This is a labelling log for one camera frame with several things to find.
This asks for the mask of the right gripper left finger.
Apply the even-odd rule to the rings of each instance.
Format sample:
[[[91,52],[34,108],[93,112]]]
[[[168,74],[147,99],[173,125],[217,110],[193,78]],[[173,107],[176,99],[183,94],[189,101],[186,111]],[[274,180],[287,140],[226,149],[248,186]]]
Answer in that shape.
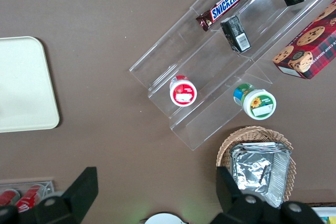
[[[87,167],[61,196],[33,208],[35,223],[81,223],[98,195],[96,167]]]

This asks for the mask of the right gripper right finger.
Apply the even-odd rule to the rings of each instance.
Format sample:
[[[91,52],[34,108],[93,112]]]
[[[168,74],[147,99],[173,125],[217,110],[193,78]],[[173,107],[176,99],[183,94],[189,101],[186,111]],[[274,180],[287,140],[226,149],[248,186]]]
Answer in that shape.
[[[216,168],[216,193],[222,212],[212,223],[282,223],[280,210],[243,194],[225,166]]]

